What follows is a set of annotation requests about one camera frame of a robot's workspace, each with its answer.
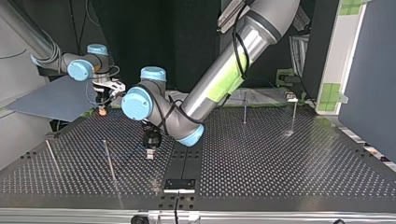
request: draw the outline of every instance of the green tape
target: green tape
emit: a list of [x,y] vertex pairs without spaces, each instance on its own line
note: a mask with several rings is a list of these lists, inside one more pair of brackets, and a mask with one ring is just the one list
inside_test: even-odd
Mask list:
[[80,115],[80,117],[83,117],[85,119],[90,118],[92,116],[92,114],[93,114],[93,111],[94,111],[94,109],[90,109],[89,111],[86,111],[86,112],[82,113]]
[[280,76],[294,77],[294,69],[277,69],[276,71],[276,85],[277,86],[293,86],[292,83],[286,83],[283,80],[280,80]]
[[[245,54],[240,54],[239,58],[241,64],[246,66],[247,59]],[[213,84],[213,87],[206,96],[217,103],[220,102],[227,93],[232,94],[244,81],[239,72],[235,56],[231,57],[221,70],[221,74],[218,75],[216,83]]]
[[1,108],[0,108],[0,113],[3,113],[3,112],[5,112],[5,111],[8,111],[8,109],[5,108],[5,107],[1,107]]
[[323,83],[318,111],[334,111],[340,101],[340,89],[339,83]]
[[343,0],[340,16],[358,15],[361,11],[362,0]]

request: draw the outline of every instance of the metal plate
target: metal plate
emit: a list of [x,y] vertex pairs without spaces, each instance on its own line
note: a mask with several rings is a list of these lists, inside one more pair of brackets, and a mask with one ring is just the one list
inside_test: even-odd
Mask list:
[[215,110],[183,176],[200,176],[193,209],[396,212],[395,173],[310,108],[292,113],[250,108],[244,124],[242,108]]
[[[0,199],[5,199],[0,205],[158,209],[164,201],[163,185],[175,140],[164,135],[154,160],[147,160],[142,137],[140,123],[120,110],[85,119],[51,141],[56,160],[42,145],[0,174]],[[104,139],[117,181],[109,169]]]

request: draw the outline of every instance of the vertical pin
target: vertical pin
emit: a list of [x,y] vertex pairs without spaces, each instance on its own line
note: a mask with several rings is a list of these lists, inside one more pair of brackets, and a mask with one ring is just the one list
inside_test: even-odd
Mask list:
[[245,92],[245,97],[244,97],[244,124],[247,123],[247,116],[248,116],[248,99],[247,99],[247,93]]
[[116,181],[117,179],[116,179],[116,175],[114,174],[113,162],[111,161],[110,152],[108,151],[108,146],[107,146],[106,139],[103,140],[103,145],[105,147],[105,151],[106,151],[106,155],[107,155],[108,167],[110,167],[110,172],[111,172],[111,175],[113,177],[113,180]]

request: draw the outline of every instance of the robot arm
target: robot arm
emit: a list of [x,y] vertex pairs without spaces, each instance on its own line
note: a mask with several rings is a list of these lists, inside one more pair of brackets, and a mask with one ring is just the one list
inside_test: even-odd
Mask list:
[[[239,31],[243,46],[230,44],[195,86],[181,106],[165,99],[165,71],[158,67],[142,69],[141,82],[129,89],[122,99],[122,110],[130,119],[150,121],[157,129],[169,133],[181,144],[195,145],[204,132],[202,121],[227,95],[244,81],[236,63],[249,59],[252,65],[268,46],[276,44],[286,33],[295,16],[300,0],[256,0],[242,18]],[[98,93],[96,103],[100,114],[125,90],[122,83],[109,74],[107,49],[89,45],[88,54],[62,54],[59,47],[35,23],[15,6],[12,0],[0,1],[0,18],[26,44],[34,63],[67,72],[75,80],[92,79]]]
[[94,104],[98,105],[101,115],[105,115],[106,107],[125,91],[124,84],[110,74],[112,66],[109,65],[106,46],[89,45],[88,54],[84,56],[63,54],[50,36],[42,31],[12,0],[0,1],[0,19],[29,49],[32,61],[36,65],[56,70],[58,73],[68,73],[77,81],[91,79],[94,90],[97,92]]
[[[289,29],[300,0],[256,0],[242,18],[245,24],[239,34],[247,49],[237,46],[239,58],[253,64],[268,46],[276,44]],[[204,132],[201,124],[206,116],[227,95],[244,81],[230,44],[207,70],[181,106],[164,98],[161,85],[165,72],[158,67],[144,68],[141,82],[122,99],[122,110],[130,119],[147,119],[165,130],[181,144],[195,145]]]

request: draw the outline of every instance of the gray panel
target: gray panel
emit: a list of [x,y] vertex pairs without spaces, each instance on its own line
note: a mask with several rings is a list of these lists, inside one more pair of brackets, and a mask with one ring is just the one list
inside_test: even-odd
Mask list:
[[318,98],[339,2],[340,0],[317,0],[315,4],[303,71],[303,83],[314,99]]
[[49,119],[73,121],[82,113],[90,110],[92,105],[87,100],[87,93],[94,101],[95,92],[88,81],[78,82],[73,78],[61,77],[33,91],[6,106],[10,110],[36,115]]
[[243,124],[242,108],[215,110],[201,164],[185,168],[184,178],[199,178],[188,204],[199,211],[396,212],[396,173],[311,108],[299,107],[294,122],[292,111],[251,108]]
[[0,172],[0,206],[158,209],[165,203],[161,196],[175,140],[164,136],[155,159],[147,160],[140,125],[113,110],[104,118],[95,115],[82,121],[53,141],[56,160],[42,144]]
[[396,161],[396,1],[367,5],[339,119],[352,132]]

